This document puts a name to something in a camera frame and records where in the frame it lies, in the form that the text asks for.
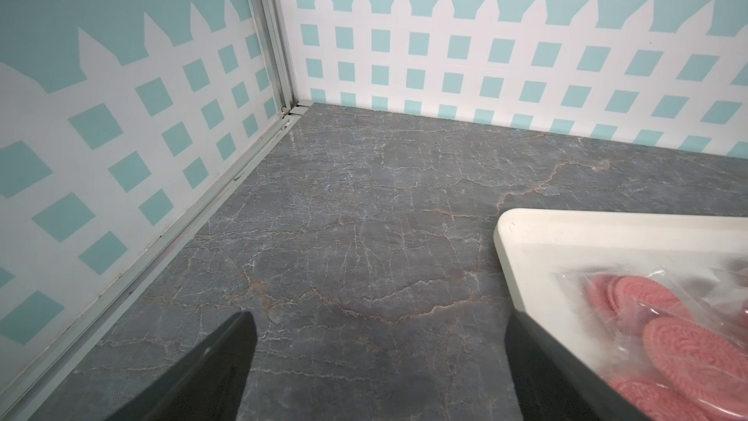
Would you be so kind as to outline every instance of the white picket fence decal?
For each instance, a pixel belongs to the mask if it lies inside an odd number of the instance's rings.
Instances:
[[[555,119],[575,121],[570,134],[589,136],[597,124],[618,127],[613,140],[632,142],[640,130],[663,132],[657,146],[678,148],[689,136],[705,136],[711,142],[704,152],[726,154],[736,142],[748,141],[748,108],[740,108],[725,125],[700,122],[717,101],[748,101],[748,87],[730,84],[748,62],[748,29],[736,37],[708,35],[714,1],[689,18],[678,33],[650,31],[654,0],[648,0],[629,17],[620,30],[597,28],[598,3],[590,0],[569,26],[547,24],[545,0],[535,2],[519,23],[499,21],[497,0],[485,0],[475,19],[454,18],[452,0],[438,0],[432,16],[411,14],[409,0],[395,0],[390,14],[372,13],[369,0],[353,0],[351,12],[333,9],[332,0],[316,0],[315,9],[300,9],[296,0],[281,0],[297,88],[302,98],[311,89],[323,89],[329,103],[340,103],[340,92],[356,95],[357,106],[372,107],[373,96],[388,98],[388,110],[402,112],[406,100],[422,101],[421,113],[436,117],[440,104],[456,106],[456,119],[473,121],[476,109],[492,110],[492,124],[510,126],[518,114],[532,116],[533,130],[548,131]],[[316,25],[319,46],[304,45],[302,24]],[[335,27],[352,27],[354,49],[336,46]],[[390,31],[390,52],[371,51],[371,30]],[[410,32],[429,33],[428,56],[408,54]],[[470,36],[466,60],[447,58],[452,35]],[[494,38],[515,41],[508,64],[489,62]],[[552,68],[532,66],[538,42],[560,43]],[[577,70],[587,46],[611,48],[599,72]],[[662,51],[649,77],[626,75],[638,50]],[[692,54],[718,56],[701,82],[677,80]],[[324,78],[307,76],[306,59],[323,61]],[[338,62],[355,64],[355,82],[338,78]],[[371,66],[389,66],[388,86],[371,84]],[[406,88],[407,69],[425,69],[423,89]],[[442,92],[445,72],[463,74],[460,94]],[[503,78],[500,98],[480,96],[484,77]],[[546,82],[541,102],[519,101],[525,81]],[[569,85],[591,87],[582,108],[561,105]],[[627,113],[605,111],[615,90],[638,92]],[[665,95],[687,96],[678,117],[652,117]]]
[[[252,59],[245,41],[256,33],[254,21],[240,21],[229,0],[225,0],[224,18],[226,27],[211,31],[192,5],[193,39],[174,46],[145,15],[148,57],[127,65],[121,65],[112,52],[80,30],[80,67],[87,79],[49,94],[33,79],[0,62],[0,148],[23,141],[52,171],[52,175],[10,198],[0,196],[2,266],[14,275],[0,293],[0,307],[6,310],[4,315],[37,290],[64,306],[25,345],[0,337],[0,353],[9,357],[0,377],[0,391],[279,117],[266,116],[263,103],[272,98],[272,86],[260,91],[255,77],[265,61],[262,56]],[[238,68],[226,73],[219,49],[229,44]],[[197,59],[203,61],[210,84],[193,92],[182,67]],[[173,105],[151,116],[136,87],[156,78],[162,79]],[[240,82],[244,82],[250,101],[237,108],[231,89]],[[215,99],[224,120],[209,129],[201,108]],[[123,134],[90,149],[68,119],[101,103],[115,117]],[[247,136],[242,121],[251,114],[259,130]],[[192,144],[174,156],[162,133],[179,122],[184,123]],[[236,151],[224,160],[216,143],[227,134],[231,134]],[[135,151],[151,175],[126,193],[108,168]],[[182,170],[198,157],[208,177],[192,189]],[[173,209],[151,226],[138,206],[159,189],[167,194]],[[58,242],[32,217],[68,193],[75,193],[96,217]],[[127,252],[99,276],[79,255],[107,231],[114,232]]]

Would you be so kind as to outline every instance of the white tray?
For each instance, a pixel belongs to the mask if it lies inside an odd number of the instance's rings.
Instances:
[[[602,368],[612,341],[562,285],[566,271],[657,267],[712,286],[710,268],[748,265],[748,218],[514,209],[502,214],[494,244],[517,310],[527,313],[587,366]]]

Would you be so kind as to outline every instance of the gray marble floor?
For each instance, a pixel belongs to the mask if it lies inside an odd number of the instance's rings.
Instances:
[[[748,216],[748,161],[315,104],[34,418],[101,419],[250,310],[239,419],[520,419],[514,207]]]

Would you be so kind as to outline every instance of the plastic bag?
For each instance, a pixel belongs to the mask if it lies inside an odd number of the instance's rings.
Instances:
[[[748,331],[748,268],[733,272],[712,269],[720,280],[703,301],[722,319]]]
[[[616,272],[563,275],[614,335],[611,365],[598,371],[604,380],[656,421],[748,420],[748,354],[740,342],[672,272]]]
[[[676,390],[709,418],[748,419],[748,354],[739,341],[720,332],[721,327],[687,311],[686,303],[672,302],[672,295],[645,295],[644,302],[633,292],[626,295],[627,299],[619,299],[619,314],[625,316],[625,325],[620,324],[616,334],[621,349],[618,364],[649,364],[666,381],[660,385]],[[658,300],[667,304],[659,306]]]

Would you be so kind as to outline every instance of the teal square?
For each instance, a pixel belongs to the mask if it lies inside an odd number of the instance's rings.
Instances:
[[[494,39],[491,43],[491,51],[489,52],[489,62],[500,64],[510,63],[512,50],[514,50],[514,39]]]
[[[498,98],[501,95],[501,86],[503,84],[503,78],[483,77],[483,84],[480,86],[480,95],[484,98]]]
[[[639,96],[638,92],[617,89],[612,94],[610,101],[608,101],[608,106],[605,107],[605,110],[610,113],[626,114],[628,110],[631,109],[633,101],[637,99],[637,96]]]
[[[686,152],[701,153],[709,142],[711,142],[711,138],[708,136],[689,135],[686,140],[683,140],[679,149]]]
[[[545,81],[526,81],[519,95],[520,101],[527,103],[539,103],[545,91]]]
[[[553,123],[550,124],[549,132],[551,134],[568,135],[568,133],[572,131],[572,127],[574,127],[574,121],[554,119]]]
[[[224,161],[226,161],[226,158],[236,151],[236,145],[233,144],[231,134],[226,134],[226,136],[220,139],[215,145],[219,147],[221,158],[223,158]]]
[[[268,119],[275,116],[275,113],[278,112],[277,108],[275,106],[275,98],[270,98],[267,101],[263,103],[263,107],[265,108],[265,115]]]
[[[661,136],[662,132],[642,129],[639,131],[639,135],[637,135],[637,138],[633,139],[633,142],[636,145],[655,146],[657,145],[657,142],[659,141]]]
[[[205,123],[208,125],[209,129],[212,129],[224,120],[224,114],[221,112],[221,107],[219,106],[219,101],[217,99],[214,99],[203,106],[200,111],[203,113]]]
[[[421,108],[421,102],[420,101],[411,101],[409,99],[406,99],[406,107],[405,107],[405,113],[406,114],[412,114],[414,116],[420,116],[420,108]]]
[[[467,59],[470,51],[470,36],[450,36],[450,47],[446,52],[449,59]]]
[[[94,106],[68,120],[92,150],[123,134],[105,104]]]
[[[257,33],[247,36],[245,41],[247,42],[247,49],[249,51],[250,59],[254,59],[262,53],[259,49],[259,40],[257,39]]]
[[[742,85],[744,87],[748,87],[748,64],[745,64],[745,66],[743,67],[743,70],[738,72],[738,74],[735,76],[735,78],[730,84],[731,85]]]
[[[603,68],[603,64],[610,53],[610,48],[603,48],[602,46],[587,46],[584,49],[584,54],[579,60],[577,70],[585,71],[600,71]]]
[[[343,81],[356,81],[356,69],[353,62],[338,62],[337,75]]]
[[[57,317],[62,309],[50,297],[35,291],[0,320],[0,335],[25,345]]]
[[[236,102],[237,109],[249,102],[247,87],[245,86],[243,81],[231,89],[231,94],[234,97],[234,102]]]
[[[372,30],[372,51],[389,52],[390,51],[390,31],[389,30]]]
[[[219,57],[221,58],[221,65],[224,67],[224,72],[229,73],[231,70],[238,69],[238,61],[236,60],[236,53],[233,50],[232,44],[219,49]]]
[[[626,75],[649,77],[652,74],[652,71],[655,70],[662,54],[661,51],[637,51],[636,55],[633,56],[631,63],[628,64]]]
[[[685,96],[670,96],[665,95],[660,99],[657,107],[652,112],[653,117],[664,117],[666,119],[674,119],[681,112],[684,105],[688,101]]]
[[[307,75],[312,78],[324,78],[323,61],[319,59],[307,59]]]
[[[247,130],[247,120],[245,119],[244,124],[245,130]],[[187,178],[187,182],[189,182],[189,186],[191,188],[195,188],[202,181],[208,178],[208,170],[205,168],[205,164],[203,163],[203,160],[198,158],[195,161],[192,161],[192,163],[189,164],[184,170],[182,170],[182,174],[185,175],[185,178]]]
[[[412,56],[429,55],[429,34],[428,33],[411,33],[408,42],[408,53]]]
[[[710,124],[726,124],[731,117],[740,109],[743,103],[734,101],[716,101],[702,117],[701,122]]]
[[[205,66],[203,65],[203,60],[198,59],[194,62],[190,62],[189,64],[182,67],[185,71],[185,75],[187,76],[187,81],[189,81],[189,86],[192,88],[192,91],[197,91],[198,89],[207,87],[210,85],[210,80],[208,79],[208,72],[205,70]]]
[[[126,252],[125,244],[122,244],[122,241],[117,239],[117,236],[110,231],[94,242],[90,248],[87,248],[79,256],[79,259],[100,275],[114,265],[117,259]]]
[[[425,70],[408,69],[406,75],[406,88],[423,89],[425,82]]]
[[[130,192],[136,185],[145,181],[150,175],[148,166],[138,152],[132,152],[109,168],[115,180],[125,192]]]
[[[305,46],[319,46],[319,31],[315,24],[302,24],[302,42]]]
[[[0,148],[0,193],[6,199],[50,174],[51,169],[24,142]]]
[[[250,114],[247,119],[244,119],[242,125],[244,126],[244,132],[246,132],[247,136],[253,136],[259,130],[257,117],[255,117],[254,114]]]
[[[533,123],[532,116],[528,116],[527,114],[515,114],[512,117],[512,123],[510,124],[510,127],[523,128],[527,130],[529,129],[532,123]]]
[[[387,110],[388,100],[384,96],[372,96],[372,109]]]
[[[386,65],[372,65],[372,84],[389,85],[390,68]]]
[[[169,151],[171,151],[171,154],[173,154],[174,156],[177,156],[188,146],[192,145],[192,138],[189,137],[189,133],[187,132],[187,127],[185,127],[184,122],[180,122],[179,124],[176,124],[172,128],[168,129],[163,134],[161,134],[161,137],[163,137],[164,142],[166,142],[166,146],[169,147]]]
[[[561,105],[569,106],[570,108],[581,108],[587,100],[587,95],[589,95],[590,89],[592,88],[569,85],[566,94],[563,97],[563,101],[561,101]]]
[[[314,101],[316,103],[326,103],[327,102],[327,98],[325,97],[325,91],[324,91],[324,89],[312,88],[311,89],[311,93],[312,93],[312,101]]]
[[[441,84],[441,90],[445,93],[459,94],[462,91],[462,74],[444,72],[444,81]]]
[[[559,51],[561,51],[561,44],[558,42],[538,42],[531,65],[535,67],[553,67],[556,64]]]
[[[335,45],[339,49],[353,49],[353,28],[335,27]]]
[[[174,208],[174,205],[171,204],[169,197],[166,196],[166,193],[162,189],[143,202],[138,208],[145,215],[151,226],[155,226],[158,221],[161,221],[166,216],[166,213]]]
[[[683,66],[677,80],[703,81],[714,67],[719,56],[706,56],[704,54],[693,54]]]
[[[169,92],[166,91],[166,87],[164,87],[164,82],[161,81],[161,78],[156,78],[155,80],[140,85],[136,88],[136,93],[143,102],[145,110],[148,111],[148,114],[151,116],[155,116],[173,104]]]
[[[440,104],[439,105],[439,112],[437,113],[437,117],[440,119],[452,119],[454,120],[455,117],[457,117],[457,107],[456,106],[450,106],[448,104]]]
[[[7,285],[9,281],[11,281],[15,275],[13,275],[10,271],[5,270],[5,268],[0,267],[0,288]]]
[[[476,109],[475,116],[473,116],[473,122],[479,124],[491,124],[494,121],[494,111],[486,109]]]
[[[343,106],[355,106],[356,105],[356,94],[340,92],[340,103]]]
[[[93,220],[93,211],[75,193],[68,193],[33,218],[34,222],[59,242]]]
[[[737,142],[727,155],[730,157],[742,157],[748,160],[748,142]]]
[[[270,86],[270,79],[268,78],[268,71],[265,67],[255,72],[254,77],[257,79],[257,88],[260,91]]]
[[[590,138],[596,138],[599,140],[611,140],[612,136],[618,130],[618,126],[606,126],[605,124],[597,124],[593,129],[593,133],[589,135]]]

